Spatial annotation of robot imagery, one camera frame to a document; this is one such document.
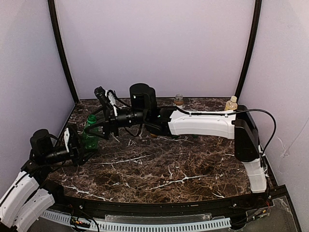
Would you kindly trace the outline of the brown drink bottle white label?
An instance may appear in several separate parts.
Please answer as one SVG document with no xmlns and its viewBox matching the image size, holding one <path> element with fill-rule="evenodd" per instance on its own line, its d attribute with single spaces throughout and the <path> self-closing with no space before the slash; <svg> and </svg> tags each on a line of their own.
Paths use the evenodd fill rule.
<svg viewBox="0 0 309 232">
<path fill-rule="evenodd" d="M 184 100 L 182 94 L 176 94 L 173 101 L 174 106 L 177 106 L 180 109 L 183 109 L 184 106 Z"/>
</svg>

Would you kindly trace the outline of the beige label tea bottle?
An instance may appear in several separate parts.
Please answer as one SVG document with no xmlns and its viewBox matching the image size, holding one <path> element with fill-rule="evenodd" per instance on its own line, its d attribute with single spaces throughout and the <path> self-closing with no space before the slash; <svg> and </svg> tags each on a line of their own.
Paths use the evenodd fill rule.
<svg viewBox="0 0 309 232">
<path fill-rule="evenodd" d="M 225 104 L 225 111 L 228 110 L 237 110 L 238 103 L 237 102 L 231 102 L 231 100 L 228 100 Z"/>
</svg>

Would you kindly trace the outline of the cream bottle cap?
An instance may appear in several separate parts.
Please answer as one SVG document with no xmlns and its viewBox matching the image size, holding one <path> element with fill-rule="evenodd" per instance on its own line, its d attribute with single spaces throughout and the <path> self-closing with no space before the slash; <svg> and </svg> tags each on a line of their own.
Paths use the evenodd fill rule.
<svg viewBox="0 0 309 232">
<path fill-rule="evenodd" d="M 237 102 L 237 97 L 236 96 L 231 96 L 230 100 L 231 100 L 231 102 Z"/>
</svg>

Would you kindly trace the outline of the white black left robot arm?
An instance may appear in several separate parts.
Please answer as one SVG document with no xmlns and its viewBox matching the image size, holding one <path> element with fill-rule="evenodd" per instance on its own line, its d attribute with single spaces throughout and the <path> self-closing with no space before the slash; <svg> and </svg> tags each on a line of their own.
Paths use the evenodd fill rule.
<svg viewBox="0 0 309 232">
<path fill-rule="evenodd" d="M 42 213 L 54 204 L 70 208 L 60 184 L 47 180 L 58 168 L 82 165 L 86 149 L 77 126 L 70 124 L 64 131 L 64 145 L 55 146 L 58 138 L 47 129 L 40 129 L 30 138 L 29 160 L 0 200 L 0 230 L 26 232 Z"/>
</svg>

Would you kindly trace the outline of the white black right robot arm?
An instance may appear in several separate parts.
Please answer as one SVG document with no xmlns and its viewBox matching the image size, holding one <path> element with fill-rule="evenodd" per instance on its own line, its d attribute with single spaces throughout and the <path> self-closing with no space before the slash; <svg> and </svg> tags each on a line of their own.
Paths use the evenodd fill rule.
<svg viewBox="0 0 309 232">
<path fill-rule="evenodd" d="M 129 93 L 131 105 L 119 108 L 112 90 L 96 88 L 94 94 L 102 107 L 94 113 L 104 116 L 85 128 L 85 133 L 108 139 L 110 134 L 118 136 L 120 128 L 143 125 L 158 136 L 195 134 L 232 139 L 235 158 L 245 167 L 252 193 L 266 191 L 258 129 L 245 106 L 219 112 L 185 111 L 177 106 L 159 107 L 155 89 L 144 83 L 132 85 Z"/>
</svg>

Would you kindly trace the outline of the black left frame post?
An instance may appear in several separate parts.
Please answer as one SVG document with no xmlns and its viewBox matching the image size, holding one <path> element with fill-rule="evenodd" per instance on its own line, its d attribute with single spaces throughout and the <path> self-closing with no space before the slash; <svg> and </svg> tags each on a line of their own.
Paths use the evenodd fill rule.
<svg viewBox="0 0 309 232">
<path fill-rule="evenodd" d="M 57 12 L 56 12 L 56 2 L 54 0 L 48 0 L 47 3 L 48 3 L 51 24 L 53 28 L 53 34 L 54 34 L 59 58 L 61 61 L 61 65 L 63 68 L 63 72 L 65 75 L 73 102 L 77 104 L 79 102 L 79 98 L 78 98 L 78 94 L 77 94 L 76 88 L 73 83 L 73 79 L 70 73 L 70 68 L 69 68 L 68 61 L 67 61 L 66 54 L 65 54 L 64 45 L 63 45 L 62 38 L 61 38 L 61 32 L 60 32 L 60 27 L 58 23 Z"/>
</svg>

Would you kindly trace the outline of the black frame post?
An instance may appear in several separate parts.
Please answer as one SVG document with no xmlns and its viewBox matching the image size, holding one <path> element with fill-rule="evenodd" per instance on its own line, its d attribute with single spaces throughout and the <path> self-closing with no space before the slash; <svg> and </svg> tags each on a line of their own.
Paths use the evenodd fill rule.
<svg viewBox="0 0 309 232">
<path fill-rule="evenodd" d="M 250 61 L 251 61 L 251 57 L 253 53 L 253 48 L 255 44 L 255 39 L 256 39 L 258 24 L 259 24 L 259 19 L 260 19 L 261 7 L 262 7 L 262 0 L 255 0 L 253 20 L 252 20 L 248 45 L 247 45 L 246 54 L 244 57 L 244 62 L 243 62 L 243 66 L 241 69 L 241 73 L 239 76 L 239 81 L 238 81 L 236 91 L 235 91 L 235 96 L 237 97 L 238 100 L 240 99 L 240 96 L 241 96 L 241 92 L 242 92 L 242 89 L 243 89 L 243 86 L 246 80 L 247 72 L 249 69 L 249 65 L 250 65 Z"/>
<path fill-rule="evenodd" d="M 67 61 L 66 54 L 65 54 L 64 45 L 63 45 L 62 38 L 61 38 L 61 32 L 60 32 L 60 27 L 58 23 L 57 12 L 56 12 L 56 2 L 54 0 L 48 0 L 47 3 L 48 3 L 51 24 L 53 28 L 53 34 L 54 34 L 59 58 L 61 61 L 61 65 L 63 68 L 63 72 L 65 75 L 73 102 L 77 104 L 79 102 L 79 98 L 78 98 L 78 94 L 77 94 L 76 88 L 73 83 L 73 79 L 70 73 L 70 68 L 69 68 L 68 61 Z"/>
</svg>

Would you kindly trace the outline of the black front table rail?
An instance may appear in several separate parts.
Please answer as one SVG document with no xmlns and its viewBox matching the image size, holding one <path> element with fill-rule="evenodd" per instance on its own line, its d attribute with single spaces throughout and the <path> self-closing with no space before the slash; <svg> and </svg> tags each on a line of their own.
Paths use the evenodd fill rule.
<svg viewBox="0 0 309 232">
<path fill-rule="evenodd" d="M 169 217 L 210 213 L 212 216 L 237 217 L 251 209 L 267 207 L 266 201 L 287 193 L 285 185 L 276 186 L 268 193 L 245 194 L 217 200 L 188 203 L 116 203 L 63 196 L 59 203 L 71 205 L 75 215 L 81 210 L 94 218 L 106 215 Z"/>
</svg>

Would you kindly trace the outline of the black right frame post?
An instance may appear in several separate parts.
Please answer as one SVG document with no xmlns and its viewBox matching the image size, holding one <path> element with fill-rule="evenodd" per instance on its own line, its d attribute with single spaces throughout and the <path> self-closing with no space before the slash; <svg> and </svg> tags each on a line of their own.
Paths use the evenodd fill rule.
<svg viewBox="0 0 309 232">
<path fill-rule="evenodd" d="M 241 69 L 241 73 L 239 76 L 239 81 L 238 81 L 236 91 L 235 91 L 235 96 L 237 97 L 238 100 L 240 99 L 240 96 L 241 96 L 241 92 L 242 92 L 242 89 L 243 89 L 243 86 L 246 80 L 247 72 L 249 69 L 249 65 L 250 65 L 250 61 L 251 61 L 251 57 L 253 53 L 253 48 L 255 44 L 255 39 L 256 39 L 258 24 L 259 24 L 259 19 L 260 19 L 261 7 L 262 7 L 262 0 L 255 0 L 253 20 L 252 20 L 248 45 L 247 45 L 246 54 L 244 57 L 244 62 L 243 62 L 243 66 Z"/>
</svg>

